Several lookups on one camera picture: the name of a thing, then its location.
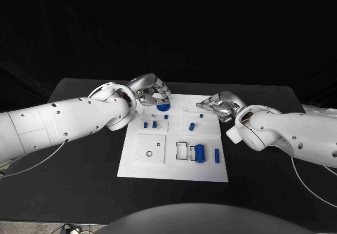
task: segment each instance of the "blue cylinder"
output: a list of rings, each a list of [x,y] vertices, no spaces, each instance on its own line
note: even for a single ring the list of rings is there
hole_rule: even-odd
[[[194,146],[194,151],[196,151],[196,162],[204,162],[204,149],[203,149],[203,145],[196,145]]]
[[[220,162],[219,149],[214,150],[214,157],[216,157],[216,163],[219,163]]]
[[[193,131],[193,129],[194,129],[194,123],[190,124],[188,129],[190,129],[190,131]]]
[[[170,109],[170,103],[164,105],[157,105],[157,109],[160,111],[167,111]]]

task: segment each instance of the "large blue cylinder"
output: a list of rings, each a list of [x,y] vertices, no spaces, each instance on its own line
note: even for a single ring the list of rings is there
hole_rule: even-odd
[[[203,149],[203,145],[196,145],[194,146],[194,151],[196,151],[196,162],[204,162],[204,149]]]

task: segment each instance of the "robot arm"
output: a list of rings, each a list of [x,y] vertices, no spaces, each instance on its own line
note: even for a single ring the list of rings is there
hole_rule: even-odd
[[[0,113],[0,163],[98,132],[122,128],[142,105],[168,103],[168,88],[154,74],[135,78],[126,86],[109,82],[89,97],[73,98],[17,111]]]
[[[219,116],[221,122],[234,118],[226,132],[233,143],[243,141],[260,151],[268,146],[281,148],[289,156],[337,168],[337,119],[302,113],[282,114],[270,107],[246,106],[227,91],[196,104]]]

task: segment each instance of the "black table surface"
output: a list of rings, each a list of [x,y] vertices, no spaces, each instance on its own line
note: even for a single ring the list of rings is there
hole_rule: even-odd
[[[49,102],[86,97],[109,80],[66,78]],[[174,94],[237,94],[247,105],[282,113],[304,112],[288,87],[167,83]],[[260,152],[243,142],[233,144],[221,124],[229,183],[116,177],[126,127],[66,143],[54,156],[26,173],[0,180],[0,220],[108,224],[147,208],[174,203],[217,203],[270,214],[317,232],[337,231],[337,208],[306,191],[298,181],[291,157],[275,147]],[[57,146],[43,149],[8,168],[17,172],[34,165]],[[337,178],[321,166],[295,160],[298,173],[314,192],[337,204]]]

